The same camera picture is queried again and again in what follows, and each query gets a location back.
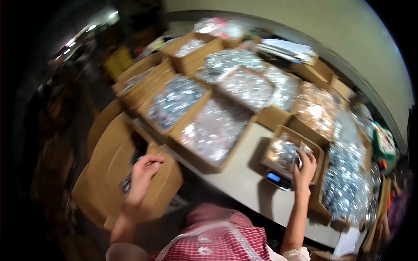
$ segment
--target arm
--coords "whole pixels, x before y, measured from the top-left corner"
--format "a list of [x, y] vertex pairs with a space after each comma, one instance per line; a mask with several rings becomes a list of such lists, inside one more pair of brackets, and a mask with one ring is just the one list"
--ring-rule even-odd
[[389, 229], [389, 222], [387, 220], [387, 213], [382, 213], [379, 223], [382, 225], [382, 238], [383, 242], [388, 243], [390, 241], [390, 229]]
[[316, 170], [316, 160], [311, 153], [306, 154], [300, 151], [298, 153], [302, 160], [302, 169], [299, 170], [297, 164], [293, 167], [295, 204], [293, 205], [289, 223], [283, 237], [280, 248], [281, 254], [292, 249], [301, 248], [305, 237], [308, 203], [311, 196], [309, 184]]
[[163, 162], [163, 157], [145, 155], [133, 166], [131, 188], [110, 235], [111, 245], [118, 242], [133, 242], [139, 209], [152, 176]]

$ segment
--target cardboard box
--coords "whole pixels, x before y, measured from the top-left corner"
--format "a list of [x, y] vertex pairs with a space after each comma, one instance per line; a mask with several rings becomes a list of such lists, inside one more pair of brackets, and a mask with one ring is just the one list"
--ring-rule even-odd
[[356, 94], [347, 85], [342, 83], [338, 78], [333, 78], [331, 81], [331, 87], [336, 90], [342, 97], [352, 99]]
[[[207, 42], [207, 44], [183, 57], [175, 57], [177, 51], [192, 39], [200, 39]], [[169, 43], [167, 46], [161, 48], [160, 52], [170, 58], [173, 67], [178, 73], [190, 75], [198, 69], [196, 64], [193, 62], [194, 60], [200, 63], [202, 60], [205, 60], [206, 56], [209, 54], [217, 53], [222, 49], [223, 46], [220, 39], [206, 34], [191, 32], [188, 35], [180, 37]]]
[[319, 59], [314, 65], [292, 63], [291, 70], [302, 78], [312, 81], [312, 83], [316, 84], [319, 88], [322, 88], [322, 85], [324, 84], [331, 85], [331, 82], [334, 79], [338, 79], [338, 76]]
[[141, 106], [149, 96], [158, 91], [158, 89], [155, 88], [156, 82], [167, 79], [167, 77], [170, 76], [171, 71], [172, 69], [168, 61], [163, 61], [130, 91], [124, 95], [118, 93], [116, 97], [129, 110], [136, 113], [138, 107]]
[[322, 205], [322, 187], [324, 183], [325, 175], [328, 172], [329, 165], [329, 146], [330, 141], [322, 137], [313, 129], [306, 126], [301, 122], [295, 115], [292, 115], [289, 121], [286, 124], [286, 127], [289, 129], [303, 135], [305, 138], [311, 140], [314, 144], [318, 145], [324, 152], [324, 157], [321, 165], [317, 165], [317, 168], [320, 169], [316, 185], [311, 186], [311, 197], [309, 198], [309, 209], [321, 214], [326, 220], [331, 220], [331, 214], [329, 211]]
[[302, 80], [311, 82], [316, 87], [328, 91], [334, 97], [338, 97], [341, 105], [344, 108], [349, 108], [349, 98], [352, 97], [353, 91], [339, 82], [335, 73], [320, 60], [313, 66], [304, 63], [292, 63], [291, 72], [301, 77]]
[[222, 170], [228, 165], [228, 162], [231, 160], [233, 154], [236, 152], [237, 148], [239, 147], [239, 144], [243, 141], [245, 138], [245, 135], [248, 133], [248, 130], [250, 129], [250, 126], [255, 122], [256, 116], [252, 116], [250, 119], [250, 122], [247, 124], [243, 132], [241, 133], [241, 136], [235, 143], [235, 145], [232, 147], [224, 161], [221, 165], [216, 165], [213, 162], [207, 160], [206, 158], [202, 157], [201, 155], [198, 155], [194, 150], [184, 146], [180, 142], [180, 138], [182, 135], [182, 131], [184, 128], [190, 124], [193, 123], [193, 120], [195, 116], [202, 110], [202, 108], [206, 105], [207, 101], [209, 99], [212, 99], [212, 92], [208, 92], [210, 95], [203, 97], [202, 103], [196, 104], [193, 108], [191, 108], [187, 115], [184, 115], [184, 117], [181, 118], [180, 121], [178, 121], [177, 125], [173, 128], [173, 131], [170, 133], [168, 143], [167, 145], [175, 151], [178, 155], [183, 157], [184, 159], [187, 159], [190, 164], [192, 164], [194, 167], [196, 167], [198, 170], [200, 170], [202, 173], [219, 173], [222, 172]]
[[375, 233], [377, 229], [377, 224], [379, 222], [379, 218], [382, 215], [387, 215], [387, 202], [389, 201], [390, 195], [390, 187], [392, 182], [390, 178], [382, 178], [382, 186], [380, 190], [379, 196], [379, 208], [377, 209], [376, 215], [376, 222], [372, 226], [372, 228], [367, 232], [367, 236], [363, 241], [361, 249], [363, 252], [370, 252], [373, 248], [375, 248], [379, 244], [379, 238], [375, 238]]
[[166, 158], [151, 180], [139, 210], [138, 222], [160, 217], [183, 182], [179, 165], [173, 157], [135, 133], [129, 120], [122, 113], [109, 124], [72, 191], [75, 203], [92, 223], [107, 230], [113, 228], [125, 201], [120, 182], [132, 170], [130, 160], [135, 149]]
[[[213, 35], [210, 35], [210, 34], [207, 34], [207, 33], [197, 33], [197, 32], [195, 32], [195, 33], [196, 34], [207, 35], [207, 37], [210, 37], [212, 39], [217, 39], [218, 38], [216, 36], [213, 36]], [[222, 45], [225, 49], [235, 49], [235, 48], [237, 48], [241, 45], [241, 43], [245, 39], [245, 37], [242, 36], [242, 37], [238, 37], [236, 39], [221, 39], [221, 38], [219, 38], [219, 39], [222, 41]]]
[[[138, 114], [142, 119], [145, 120], [146, 124], [151, 126], [151, 130], [153, 132], [151, 133], [152, 136], [157, 136], [158, 140], [164, 140], [165, 137], [168, 137], [168, 135], [172, 132], [172, 130], [175, 128], [175, 126], [178, 124], [178, 122], [181, 121], [181, 118], [177, 120], [177, 122], [171, 126], [168, 130], [163, 130], [160, 125], [154, 121], [153, 119], [148, 118], [148, 109], [154, 104], [155, 97], [166, 90], [166, 83], [170, 82], [174, 77], [176, 77], [177, 74], [173, 70], [170, 70], [166, 72], [166, 76], [162, 78], [160, 81], [156, 81], [153, 88], [155, 88], [155, 92], [150, 95], [147, 100], [142, 104], [138, 109]], [[192, 113], [189, 111], [193, 111], [194, 107], [200, 107], [202, 104], [206, 104], [206, 101], [208, 97], [211, 96], [211, 94], [208, 92], [207, 85], [200, 84], [200, 87], [207, 90], [197, 102], [186, 111], [186, 113], [183, 115], [183, 117], [187, 117], [187, 114]]]
[[133, 77], [141, 74], [148, 69], [158, 66], [160, 63], [164, 61], [163, 55], [161, 53], [150, 54], [144, 59], [140, 60], [139, 62], [132, 65], [126, 71], [124, 71], [118, 78], [116, 78], [115, 82], [120, 83], [121, 85], [125, 84], [128, 80], [132, 79]]
[[[313, 152], [312, 154], [315, 156], [316, 163], [318, 166], [322, 166], [322, 162], [324, 160], [324, 151], [311, 140], [305, 138], [301, 134], [295, 132], [288, 127], [279, 125], [274, 132], [273, 138], [270, 140], [270, 144], [267, 147], [267, 151], [264, 154], [263, 160], [261, 161], [262, 164], [266, 165], [267, 167], [279, 172], [283, 176], [287, 177], [290, 180], [293, 180], [293, 174], [285, 169], [283, 166], [277, 163], [277, 161], [273, 160], [274, 152], [271, 150], [273, 143], [276, 141], [277, 138], [281, 137], [282, 135], [287, 134], [288, 141], [294, 143], [296, 146], [300, 146], [301, 143], [305, 143]], [[318, 176], [320, 174], [321, 168], [316, 168], [315, 174], [313, 175], [311, 185], [315, 185]]]
[[[293, 81], [297, 81], [297, 90], [296, 90], [296, 95], [299, 95], [300, 91], [302, 90], [302, 79], [300, 79], [299, 77], [296, 77], [295, 75], [288, 73], [289, 77], [292, 78]], [[271, 131], [275, 131], [277, 125], [285, 125], [282, 124], [282, 119], [286, 118], [287, 120], [285, 121], [285, 123], [287, 123], [287, 121], [290, 119], [290, 117], [292, 116], [292, 114], [295, 111], [295, 105], [296, 105], [296, 101], [293, 102], [292, 107], [291, 107], [291, 111], [287, 112], [284, 111], [282, 109], [280, 109], [278, 106], [275, 105], [270, 105], [267, 108], [264, 108], [262, 111], [260, 111], [257, 114], [257, 123], [263, 125], [264, 127], [266, 127], [267, 129], [271, 130]]]
[[[219, 81], [217, 82], [217, 84], [215, 85], [215, 90], [222, 93], [225, 96], [228, 96], [231, 100], [235, 101], [236, 103], [241, 104], [242, 106], [244, 106], [245, 108], [249, 109], [250, 111], [252, 111], [254, 114], [258, 113], [261, 109], [257, 109], [252, 107], [251, 105], [247, 104], [245, 101], [241, 100], [240, 97], [234, 96], [233, 94], [231, 94], [230, 92], [226, 91], [225, 89], [222, 88], [222, 82], [225, 81], [227, 78], [229, 77], [233, 77], [233, 75], [235, 74], [236, 71], [238, 71], [239, 69], [245, 71], [248, 74], [252, 74], [255, 76], [258, 76], [262, 79], [264, 79], [268, 85], [270, 86], [270, 88], [273, 90], [275, 90], [275, 86], [273, 85], [273, 83], [271, 83], [269, 80], [267, 80], [267, 78], [265, 78], [263, 76], [262, 73], [260, 72], [256, 72], [250, 68], [247, 68], [245, 66], [234, 66], [232, 68], [230, 68], [229, 70], [227, 70], [226, 72], [224, 72], [223, 74], [221, 74], [219, 76]], [[272, 97], [270, 97], [270, 100], [266, 102], [266, 106], [269, 106], [272, 103]]]
[[119, 101], [112, 101], [95, 119], [87, 137], [87, 157], [92, 157], [97, 142], [111, 121], [123, 111]]
[[349, 254], [345, 256], [334, 256], [331, 252], [314, 251], [311, 255], [311, 261], [355, 261], [356, 254]]

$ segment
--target white sleeve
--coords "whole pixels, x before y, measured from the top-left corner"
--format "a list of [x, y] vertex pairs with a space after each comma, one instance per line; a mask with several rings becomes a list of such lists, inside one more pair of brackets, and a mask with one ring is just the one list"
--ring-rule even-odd
[[311, 258], [309, 257], [309, 252], [306, 247], [301, 247], [298, 249], [289, 250], [283, 255], [279, 255], [278, 253], [274, 252], [268, 245], [267, 251], [270, 254], [271, 261], [310, 261]]
[[296, 248], [283, 253], [288, 261], [310, 261], [309, 252], [306, 247]]
[[106, 252], [106, 261], [147, 261], [148, 254], [134, 244], [114, 243]]

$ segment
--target beige wall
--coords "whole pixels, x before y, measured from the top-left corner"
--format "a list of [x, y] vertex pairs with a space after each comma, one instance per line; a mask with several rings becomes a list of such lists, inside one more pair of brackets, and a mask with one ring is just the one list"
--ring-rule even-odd
[[347, 60], [372, 85], [406, 141], [411, 83], [399, 50], [363, 0], [165, 0], [166, 11], [220, 10], [297, 29]]

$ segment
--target table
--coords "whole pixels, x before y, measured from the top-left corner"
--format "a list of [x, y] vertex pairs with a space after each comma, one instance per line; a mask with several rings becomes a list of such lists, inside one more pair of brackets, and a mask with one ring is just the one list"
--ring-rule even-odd
[[[294, 203], [294, 192], [277, 189], [268, 183], [263, 176], [267, 168], [260, 164], [272, 136], [272, 131], [254, 123], [224, 171], [217, 174], [203, 174], [166, 145], [164, 147], [176, 160], [205, 181], [241, 204], [286, 227]], [[318, 223], [308, 216], [305, 237], [335, 248], [340, 233], [341, 231]]]

